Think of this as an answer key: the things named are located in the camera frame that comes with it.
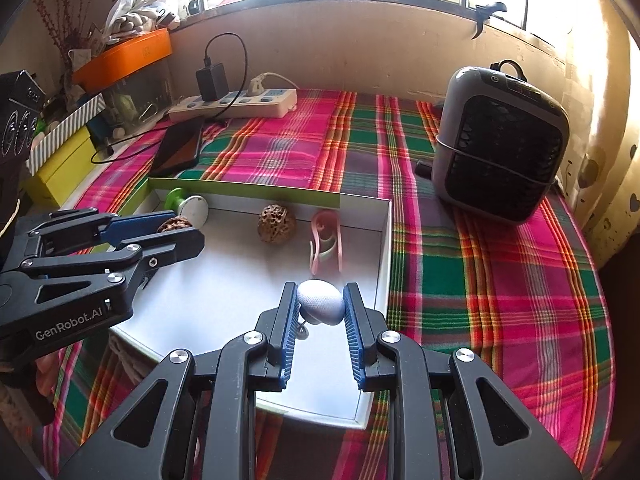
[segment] orange box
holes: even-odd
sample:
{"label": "orange box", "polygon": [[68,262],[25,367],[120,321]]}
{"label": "orange box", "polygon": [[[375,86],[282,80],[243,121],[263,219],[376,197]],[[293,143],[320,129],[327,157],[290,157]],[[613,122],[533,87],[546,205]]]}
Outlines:
{"label": "orange box", "polygon": [[103,52],[74,72],[72,80],[85,92],[95,94],[171,54],[169,31],[160,28]]}

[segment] plaid tablecloth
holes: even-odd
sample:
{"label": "plaid tablecloth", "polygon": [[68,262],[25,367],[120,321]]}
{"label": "plaid tablecloth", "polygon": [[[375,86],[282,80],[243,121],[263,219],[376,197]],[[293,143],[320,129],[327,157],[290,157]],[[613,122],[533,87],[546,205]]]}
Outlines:
{"label": "plaid tablecloth", "polygon": [[[427,103],[303,91],[282,119],[209,127],[200,164],[181,176],[391,199],[389,326],[431,349],[473,349],[589,478],[607,438],[614,377],[609,319],[584,239],[554,192],[518,227],[439,202],[412,171],[433,156],[437,131]],[[154,153],[112,164],[78,206],[117,212]],[[36,436],[54,476],[133,388],[106,341],[92,336],[62,351],[56,420]],[[386,410],[378,396],[366,431],[258,413],[257,478],[384,479]]]}

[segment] white extension socket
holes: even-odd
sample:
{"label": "white extension socket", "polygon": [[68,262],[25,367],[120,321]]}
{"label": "white extension socket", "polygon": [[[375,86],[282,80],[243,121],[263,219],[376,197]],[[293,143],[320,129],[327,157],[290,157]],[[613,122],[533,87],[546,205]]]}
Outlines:
{"label": "white extension socket", "polygon": [[[237,92],[229,92],[218,101],[203,102],[201,96],[187,97],[169,110],[172,121],[186,121],[194,117],[213,117],[224,110]],[[260,95],[248,97],[243,90],[221,119],[251,117],[284,117],[296,109],[298,94],[294,89],[265,90]]]}

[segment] pink clip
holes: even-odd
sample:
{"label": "pink clip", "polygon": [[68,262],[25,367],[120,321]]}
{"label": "pink clip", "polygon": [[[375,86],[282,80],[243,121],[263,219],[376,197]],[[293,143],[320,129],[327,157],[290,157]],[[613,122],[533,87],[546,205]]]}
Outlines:
{"label": "pink clip", "polygon": [[329,209],[318,211],[311,219],[311,234],[313,235],[313,239],[309,241],[311,274],[315,276],[318,273],[319,263],[327,261],[336,250],[338,270],[342,272],[342,234],[338,213]]}

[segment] yellow box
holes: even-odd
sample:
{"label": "yellow box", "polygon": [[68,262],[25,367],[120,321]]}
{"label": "yellow box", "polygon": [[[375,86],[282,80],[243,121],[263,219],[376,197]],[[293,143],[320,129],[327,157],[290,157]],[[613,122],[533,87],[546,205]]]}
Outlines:
{"label": "yellow box", "polygon": [[92,170],[91,157],[94,153],[89,130],[83,126],[24,183],[24,189],[36,204],[62,207]]}

